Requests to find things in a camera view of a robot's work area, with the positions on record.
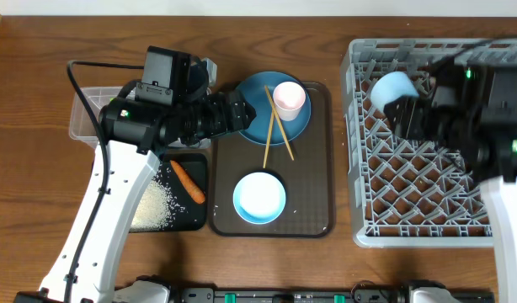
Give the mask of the wooden chopstick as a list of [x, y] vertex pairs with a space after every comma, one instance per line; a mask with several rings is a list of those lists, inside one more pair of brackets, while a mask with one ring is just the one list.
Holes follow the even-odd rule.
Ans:
[[281, 119], [280, 119], [280, 117], [279, 117], [279, 114], [278, 114], [278, 112], [277, 112], [277, 110], [276, 110], [276, 108], [275, 108], [275, 106], [274, 106], [274, 100], [273, 100], [273, 98], [272, 98], [272, 95], [271, 95], [271, 93], [270, 93], [270, 91], [269, 91], [268, 86], [264, 85], [264, 91], [265, 91], [266, 96], [267, 96], [267, 98], [268, 98], [268, 100], [269, 100], [270, 107], [271, 107], [271, 109], [272, 109], [272, 110], [273, 110], [273, 112], [274, 112], [274, 118], [275, 118], [275, 120], [276, 120], [276, 122], [277, 122], [277, 125], [279, 126], [280, 134], [282, 135], [283, 141], [284, 141], [284, 143], [285, 143], [285, 147], [287, 148], [287, 151], [288, 151], [288, 153], [289, 153], [289, 155], [290, 155], [290, 159], [291, 159], [292, 161], [295, 161], [293, 151], [292, 151], [292, 149], [291, 149], [291, 146], [290, 146], [289, 140], [288, 140], [287, 135], [286, 135], [286, 133], [285, 133], [285, 130], [284, 130], [283, 124], [282, 124], [282, 122], [281, 122]]
[[266, 142], [265, 142], [263, 168], [266, 168], [267, 161], [268, 161], [269, 147], [270, 147], [271, 136], [272, 136], [272, 132], [273, 132], [273, 126], [274, 126], [274, 112], [272, 110], [270, 119], [269, 119], [269, 128], [268, 128], [267, 138], [266, 138]]

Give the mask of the dark blue plate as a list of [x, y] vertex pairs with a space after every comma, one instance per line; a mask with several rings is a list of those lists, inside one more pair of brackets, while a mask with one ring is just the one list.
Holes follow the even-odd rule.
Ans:
[[[271, 95], [274, 95], [275, 88], [283, 82], [294, 82], [303, 87], [301, 82], [283, 72], [255, 73], [237, 85], [237, 90], [243, 94], [256, 112], [251, 125], [246, 130], [240, 131], [240, 134], [249, 141], [262, 146], [266, 144], [272, 108], [264, 87], [267, 86]], [[306, 129], [311, 114], [311, 100], [308, 93], [305, 93], [305, 102], [300, 113], [292, 121], [282, 120], [288, 141], [294, 140]]]

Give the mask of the light blue cup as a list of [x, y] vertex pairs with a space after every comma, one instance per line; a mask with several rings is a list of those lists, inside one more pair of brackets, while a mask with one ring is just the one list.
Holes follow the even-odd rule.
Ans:
[[381, 77], [370, 92], [372, 104], [384, 113], [384, 108], [402, 96], [418, 97], [418, 91], [404, 72], [390, 72]]

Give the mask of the pink cup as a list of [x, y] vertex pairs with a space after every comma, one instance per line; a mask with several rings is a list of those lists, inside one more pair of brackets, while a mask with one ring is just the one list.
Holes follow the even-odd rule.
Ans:
[[282, 82], [274, 89], [273, 100], [280, 119], [292, 121], [300, 113], [306, 101], [306, 93], [296, 82]]

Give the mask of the orange carrot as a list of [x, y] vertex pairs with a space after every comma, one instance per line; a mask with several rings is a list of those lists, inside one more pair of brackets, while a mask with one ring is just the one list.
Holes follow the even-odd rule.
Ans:
[[184, 186], [184, 189], [188, 193], [189, 197], [196, 204], [204, 204], [206, 202], [206, 197], [204, 192], [199, 188], [199, 186], [195, 183], [195, 181], [188, 175], [185, 169], [176, 161], [171, 160], [170, 164], [173, 168], [173, 171], [177, 175], [180, 183]]

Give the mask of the light blue bowl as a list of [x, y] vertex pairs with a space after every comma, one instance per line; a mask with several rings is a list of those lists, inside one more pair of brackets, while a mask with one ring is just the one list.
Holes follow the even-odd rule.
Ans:
[[283, 183], [273, 174], [255, 172], [237, 182], [232, 194], [234, 210], [246, 222], [266, 225], [283, 212], [287, 194]]

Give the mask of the pile of white rice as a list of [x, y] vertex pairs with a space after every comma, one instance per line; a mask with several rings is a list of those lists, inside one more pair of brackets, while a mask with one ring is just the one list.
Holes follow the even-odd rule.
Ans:
[[159, 167], [141, 197], [131, 222], [130, 232], [166, 231], [175, 227], [176, 220], [187, 212], [169, 184], [176, 178], [169, 164]]

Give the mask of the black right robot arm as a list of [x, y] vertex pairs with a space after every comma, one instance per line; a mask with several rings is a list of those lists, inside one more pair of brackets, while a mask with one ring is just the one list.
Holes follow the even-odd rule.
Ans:
[[436, 63], [432, 93], [420, 95], [403, 72], [381, 77], [370, 100], [405, 140], [458, 151], [493, 232], [498, 297], [517, 302], [517, 65]]

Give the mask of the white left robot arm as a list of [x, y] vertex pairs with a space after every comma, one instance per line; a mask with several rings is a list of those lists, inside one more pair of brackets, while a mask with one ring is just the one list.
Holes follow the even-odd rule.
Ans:
[[37, 291], [20, 291], [15, 301], [169, 302], [170, 286], [152, 277], [115, 288], [120, 257], [141, 197], [170, 144], [194, 145], [245, 130], [255, 116], [253, 106], [238, 91], [166, 101], [119, 93], [93, 121], [102, 139], [60, 256]]

